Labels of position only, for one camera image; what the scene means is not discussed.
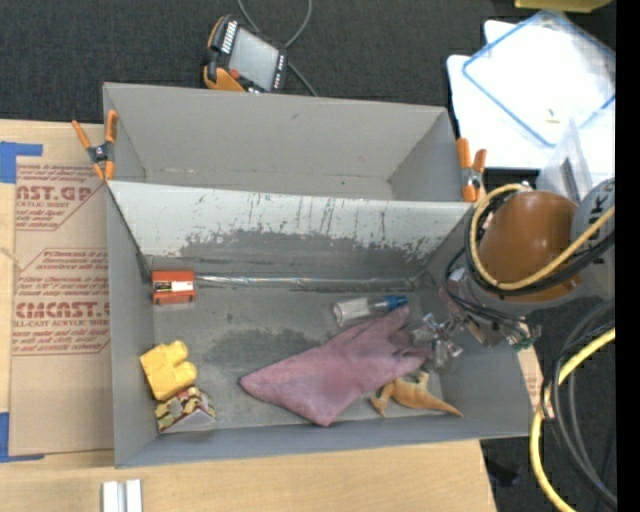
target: dark floor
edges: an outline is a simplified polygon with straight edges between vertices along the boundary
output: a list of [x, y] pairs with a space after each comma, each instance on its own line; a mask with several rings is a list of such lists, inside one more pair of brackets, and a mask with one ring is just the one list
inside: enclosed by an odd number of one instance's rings
[[[245, 0], [245, 5], [263, 32], [282, 42], [307, 12], [306, 0]], [[321, 96], [450, 108], [447, 57], [479, 50], [486, 20], [517, 22], [535, 12], [509, 0], [316, 0], [289, 55]], [[0, 117], [102, 122], [105, 81], [201, 87], [202, 50], [214, 21], [224, 14], [241, 15], [234, 0], [0, 0]], [[615, 0], [590, 14], [568, 16], [616, 50]], [[308, 91], [291, 74], [284, 93]], [[586, 300], [536, 313], [544, 326], [536, 344], [543, 369], [553, 364], [592, 305]], [[583, 436], [599, 471], [613, 442], [605, 483], [615, 490], [613, 346], [580, 373], [576, 400]], [[554, 486], [577, 510], [607, 510], [596, 504], [561, 445], [545, 433], [544, 465]], [[501, 512], [554, 509], [530, 469], [528, 438], [482, 445], [496, 476]]]

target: toy dinosaur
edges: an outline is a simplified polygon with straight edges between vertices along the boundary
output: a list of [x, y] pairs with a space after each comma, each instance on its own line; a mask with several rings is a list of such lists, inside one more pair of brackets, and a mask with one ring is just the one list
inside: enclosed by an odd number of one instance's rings
[[436, 409], [462, 417], [462, 413], [458, 409], [427, 391], [428, 380], [429, 374], [427, 372], [420, 372], [417, 382], [409, 382], [398, 377], [384, 385], [379, 397], [370, 399], [371, 405], [385, 418], [387, 415], [384, 411], [389, 398], [393, 398], [399, 404], [412, 409]]

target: bin floor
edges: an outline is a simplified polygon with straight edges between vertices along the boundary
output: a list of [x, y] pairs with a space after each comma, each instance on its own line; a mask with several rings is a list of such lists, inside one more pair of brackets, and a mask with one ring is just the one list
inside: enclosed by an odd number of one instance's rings
[[[417, 296], [401, 293], [408, 297], [411, 318], [420, 317], [423, 310]], [[198, 369], [196, 384], [213, 400], [217, 428], [307, 423], [286, 409], [251, 397], [238, 380], [328, 341], [340, 332], [331, 304], [357, 296], [362, 294], [257, 286], [199, 288], [191, 304], [154, 306], [155, 339], [157, 343], [176, 339], [186, 343], [188, 360]], [[437, 374], [429, 379], [429, 391], [446, 400]], [[353, 402], [338, 421], [379, 418], [369, 403], [373, 394]], [[386, 413], [388, 417], [443, 414], [409, 409], [393, 401]]]

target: cardboard box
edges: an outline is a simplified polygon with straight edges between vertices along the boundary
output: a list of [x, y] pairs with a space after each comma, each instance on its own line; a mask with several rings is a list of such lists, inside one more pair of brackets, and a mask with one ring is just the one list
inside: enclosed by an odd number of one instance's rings
[[[446, 318], [437, 284], [470, 212], [440, 107], [106, 84], [120, 118], [107, 223], [116, 466], [523, 436], [515, 352], [469, 334], [434, 394], [464, 413], [368, 397], [328, 428], [238, 379], [337, 334], [330, 304], [401, 292]], [[190, 304], [153, 305], [151, 270], [191, 270]], [[180, 339], [212, 398], [210, 432], [159, 435], [139, 357]]]
[[[104, 140], [102, 125], [84, 129]], [[71, 123], [4, 119], [0, 134], [9, 146], [40, 148], [18, 151], [15, 183], [2, 187], [0, 224], [12, 234], [0, 256], [8, 453], [111, 449], [107, 187]]]

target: gray box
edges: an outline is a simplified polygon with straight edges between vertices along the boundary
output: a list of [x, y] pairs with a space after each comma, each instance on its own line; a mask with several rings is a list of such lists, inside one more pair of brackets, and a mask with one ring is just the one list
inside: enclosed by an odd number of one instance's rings
[[[470, 213], [440, 107], [105, 84], [119, 115], [108, 182], [117, 467], [526, 436], [515, 352], [468, 333], [430, 382], [463, 418], [356, 400], [328, 428], [253, 399], [251, 371], [338, 333], [336, 300], [401, 292], [444, 320], [437, 293]], [[150, 269], [190, 269], [194, 303], [154, 306]], [[139, 357], [175, 339], [213, 399], [214, 430], [158, 434]]]

